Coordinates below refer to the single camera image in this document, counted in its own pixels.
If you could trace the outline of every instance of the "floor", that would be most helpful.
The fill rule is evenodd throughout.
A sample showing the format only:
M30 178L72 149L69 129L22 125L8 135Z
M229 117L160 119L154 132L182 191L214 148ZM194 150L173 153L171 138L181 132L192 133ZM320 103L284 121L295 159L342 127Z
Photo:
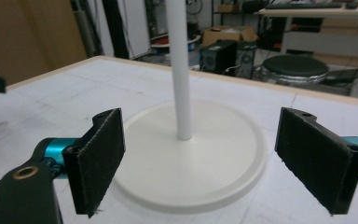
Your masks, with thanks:
M260 64L268 57L278 54L279 52L276 51L258 49L255 52L255 62L254 62L255 71L253 73L252 79L265 81L265 79L262 78L262 76L258 72L259 70L258 68ZM199 66L200 53L197 50L189 52L188 60L189 60L190 69L200 70L200 66ZM147 63L164 64L168 66L171 65L171 58L169 53L159 54L159 55L148 55L143 57L143 59L141 59L140 61L147 62ZM323 83L307 85L307 86L296 86L296 88L313 90L313 91L323 91L323 92L339 94L339 95L349 95L351 89L351 82L347 82L347 83L337 82L337 77L348 77L349 79L351 79L355 74L353 72L355 69L343 70L342 68L331 66L331 70L332 71L329 73L326 81L324 81Z

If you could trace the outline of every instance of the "white table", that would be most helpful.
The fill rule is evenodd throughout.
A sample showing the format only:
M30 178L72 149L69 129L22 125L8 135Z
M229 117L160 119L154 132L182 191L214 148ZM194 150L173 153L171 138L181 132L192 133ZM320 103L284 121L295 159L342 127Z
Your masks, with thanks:
M287 18L281 54L288 49L300 49L358 57L358 36L290 32L293 18L358 18L358 8L261 9L258 13L266 17ZM351 96L358 97L358 79L353 83Z
M192 99L227 104L251 116L267 138L268 164L235 203L202 214L174 215L130 201L115 183L100 214L75 215L67 180L54 180L64 223L358 223L358 187L346 216L330 217L274 152L282 106L307 111L338 135L358 135L358 99L191 72ZM98 57L8 87L0 94L0 178L28 160L46 137L80 137L91 117L121 107L123 119L173 100L169 67Z

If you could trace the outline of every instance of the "black stool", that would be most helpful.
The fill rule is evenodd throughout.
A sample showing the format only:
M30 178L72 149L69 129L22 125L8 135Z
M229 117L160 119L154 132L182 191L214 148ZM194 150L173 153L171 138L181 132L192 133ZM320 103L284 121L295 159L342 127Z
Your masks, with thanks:
M324 80L328 67L313 58L297 55L278 55L266 59L261 74L283 84L312 84Z

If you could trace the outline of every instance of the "round stool seat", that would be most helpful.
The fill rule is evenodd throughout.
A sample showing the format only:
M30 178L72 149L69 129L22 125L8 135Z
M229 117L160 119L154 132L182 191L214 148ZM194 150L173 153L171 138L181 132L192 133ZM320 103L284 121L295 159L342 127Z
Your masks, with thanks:
M328 67L313 58L296 55L279 55L266 59L263 70L280 81L289 83L315 83L322 81Z

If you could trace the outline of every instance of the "computer tower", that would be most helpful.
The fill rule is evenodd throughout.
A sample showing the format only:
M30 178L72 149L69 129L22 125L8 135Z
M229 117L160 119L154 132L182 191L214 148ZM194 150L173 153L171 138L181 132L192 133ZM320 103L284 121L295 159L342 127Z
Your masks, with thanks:
M235 40L218 40L200 50L200 68L202 71L225 74L229 67L235 66L237 44Z
M256 49L257 44L255 42L242 41L238 45L237 60L235 62L238 66L235 71L236 77L252 79Z

